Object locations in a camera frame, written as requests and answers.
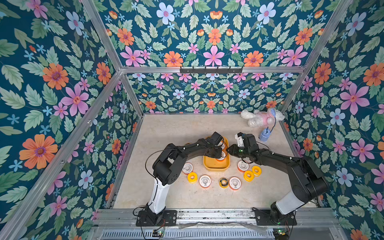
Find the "yellow plastic storage box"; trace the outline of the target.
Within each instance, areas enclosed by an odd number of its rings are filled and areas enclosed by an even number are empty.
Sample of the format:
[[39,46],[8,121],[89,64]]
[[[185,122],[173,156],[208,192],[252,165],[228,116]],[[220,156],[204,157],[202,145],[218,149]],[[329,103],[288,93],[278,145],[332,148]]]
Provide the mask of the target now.
[[[227,145],[227,148],[228,148],[228,143],[229,143],[228,139],[223,137],[223,141],[226,142],[226,145]],[[226,157],[226,159],[224,161],[219,162],[216,159],[204,156],[203,157],[203,164],[204,164],[204,167],[208,171],[211,171],[211,172],[224,172],[224,171],[226,171],[230,167],[231,160],[230,160],[230,156],[228,155],[228,152],[227,152],[227,157]]]

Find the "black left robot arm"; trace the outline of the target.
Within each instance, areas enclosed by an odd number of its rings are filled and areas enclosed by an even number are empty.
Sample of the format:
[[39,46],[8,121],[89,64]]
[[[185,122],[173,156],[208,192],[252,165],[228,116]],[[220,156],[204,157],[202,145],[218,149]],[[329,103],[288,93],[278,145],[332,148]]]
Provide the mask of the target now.
[[223,140],[219,133],[214,132],[206,139],[184,146],[168,144],[153,164],[151,177],[154,178],[154,189],[147,203],[149,211],[155,215],[163,212],[170,186],[178,179],[188,160],[196,157],[221,158]]

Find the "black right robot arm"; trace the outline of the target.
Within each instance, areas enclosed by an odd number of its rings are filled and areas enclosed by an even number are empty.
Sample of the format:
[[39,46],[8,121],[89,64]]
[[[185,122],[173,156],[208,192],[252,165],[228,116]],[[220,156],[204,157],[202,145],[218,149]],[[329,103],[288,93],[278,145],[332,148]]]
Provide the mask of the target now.
[[227,152],[240,159],[249,159],[259,166],[267,166],[288,175],[291,190],[271,205],[270,218],[281,219],[329,190],[324,173],[310,157],[289,157],[260,148],[252,134],[238,133],[237,143]]

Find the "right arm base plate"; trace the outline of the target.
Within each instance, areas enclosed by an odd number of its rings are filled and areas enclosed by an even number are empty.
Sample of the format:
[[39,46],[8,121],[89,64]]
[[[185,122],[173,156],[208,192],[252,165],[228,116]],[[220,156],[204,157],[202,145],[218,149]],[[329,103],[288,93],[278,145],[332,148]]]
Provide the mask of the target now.
[[282,215],[277,209],[261,210],[252,208],[258,226],[296,226],[296,216],[294,212]]

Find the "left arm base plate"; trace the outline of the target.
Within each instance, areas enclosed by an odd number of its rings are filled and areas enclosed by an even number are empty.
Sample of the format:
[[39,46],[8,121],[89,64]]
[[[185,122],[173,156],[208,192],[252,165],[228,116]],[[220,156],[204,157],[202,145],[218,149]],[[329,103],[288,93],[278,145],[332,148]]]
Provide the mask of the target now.
[[155,214],[149,208],[144,208],[139,211],[136,221],[137,227],[172,227],[176,225],[177,221],[176,210],[162,210],[160,213]]

